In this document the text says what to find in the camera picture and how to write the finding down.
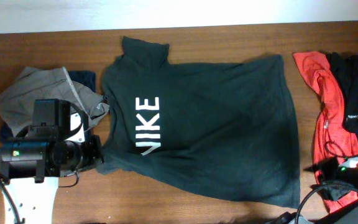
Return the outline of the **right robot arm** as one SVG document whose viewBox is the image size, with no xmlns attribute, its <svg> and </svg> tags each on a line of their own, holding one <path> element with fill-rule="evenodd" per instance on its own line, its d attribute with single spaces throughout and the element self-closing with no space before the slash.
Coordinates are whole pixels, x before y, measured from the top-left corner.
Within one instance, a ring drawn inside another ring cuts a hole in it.
<svg viewBox="0 0 358 224">
<path fill-rule="evenodd" d="M 334 155 L 305 169 L 318 173 L 318 183 L 301 201 L 293 213 L 285 212 L 268 224 L 355 224 L 358 223 L 358 155 Z M 301 212 L 314 196 L 319 195 L 327 202 L 342 202 L 338 208 L 318 220 L 309 220 Z"/>
</svg>

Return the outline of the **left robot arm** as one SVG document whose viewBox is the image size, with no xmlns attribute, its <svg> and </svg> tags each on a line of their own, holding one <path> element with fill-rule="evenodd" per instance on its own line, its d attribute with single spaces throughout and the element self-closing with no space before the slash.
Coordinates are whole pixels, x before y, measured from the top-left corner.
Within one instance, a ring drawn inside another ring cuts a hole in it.
<svg viewBox="0 0 358 224">
<path fill-rule="evenodd" d="M 0 189 L 6 223 L 51 223 L 61 177 L 104 162 L 86 113 L 65 100 L 36 100 L 32 122 L 0 147 Z"/>
</svg>

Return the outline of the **dark green Nike t-shirt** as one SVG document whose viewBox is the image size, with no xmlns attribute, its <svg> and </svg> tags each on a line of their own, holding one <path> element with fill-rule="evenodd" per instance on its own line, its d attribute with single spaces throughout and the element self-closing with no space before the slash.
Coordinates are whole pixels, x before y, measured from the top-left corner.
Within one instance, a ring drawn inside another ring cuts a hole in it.
<svg viewBox="0 0 358 224">
<path fill-rule="evenodd" d="M 101 80 L 111 132 L 99 173 L 133 171 L 207 197 L 299 205 L 298 127 L 280 55 L 171 64 L 167 44 L 125 37 L 122 49 Z"/>
</svg>

